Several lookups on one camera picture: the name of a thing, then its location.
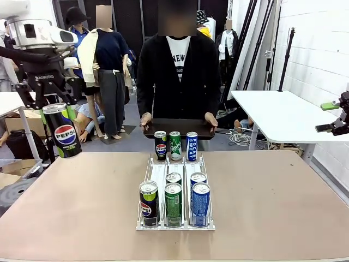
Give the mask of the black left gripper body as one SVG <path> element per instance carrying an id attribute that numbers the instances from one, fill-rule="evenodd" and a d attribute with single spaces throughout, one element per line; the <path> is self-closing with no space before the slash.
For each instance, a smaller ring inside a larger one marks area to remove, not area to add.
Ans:
<path id="1" fill-rule="evenodd" d="M 44 94 L 54 94 L 56 91 L 50 84 L 56 86 L 60 92 L 66 94 L 66 81 L 63 75 L 63 62 L 29 63 L 24 62 L 24 71 L 27 74 L 27 84 L 30 91 L 37 91 L 41 84 Z"/>

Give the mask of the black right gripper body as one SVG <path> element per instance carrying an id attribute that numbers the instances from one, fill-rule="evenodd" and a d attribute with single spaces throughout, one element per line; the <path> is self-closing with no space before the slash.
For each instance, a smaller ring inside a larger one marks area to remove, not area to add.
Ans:
<path id="1" fill-rule="evenodd" d="M 332 123 L 332 134 L 334 136 L 348 134 L 348 110 L 349 110 L 349 93 L 348 91 L 341 94 L 340 98 L 332 101 L 333 107 L 341 108 L 341 115 Z"/>

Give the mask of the person's right hand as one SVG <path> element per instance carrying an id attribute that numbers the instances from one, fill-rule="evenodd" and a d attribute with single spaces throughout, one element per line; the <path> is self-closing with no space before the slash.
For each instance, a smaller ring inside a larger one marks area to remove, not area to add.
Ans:
<path id="1" fill-rule="evenodd" d="M 142 131 L 148 130 L 149 128 L 149 124 L 152 121 L 152 114 L 147 112 L 144 113 L 141 117 L 141 121 L 140 121 L 140 127 L 142 129 Z"/>

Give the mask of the person's left hand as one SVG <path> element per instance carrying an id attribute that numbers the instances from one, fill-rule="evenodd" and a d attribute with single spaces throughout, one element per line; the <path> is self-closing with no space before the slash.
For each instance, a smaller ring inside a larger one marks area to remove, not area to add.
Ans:
<path id="1" fill-rule="evenodd" d="M 212 126 L 210 129 L 210 132 L 215 133 L 215 131 L 218 127 L 218 122 L 217 122 L 215 116 L 211 112 L 207 112 L 207 113 L 205 113 L 204 118 L 205 118 L 206 122 Z"/>

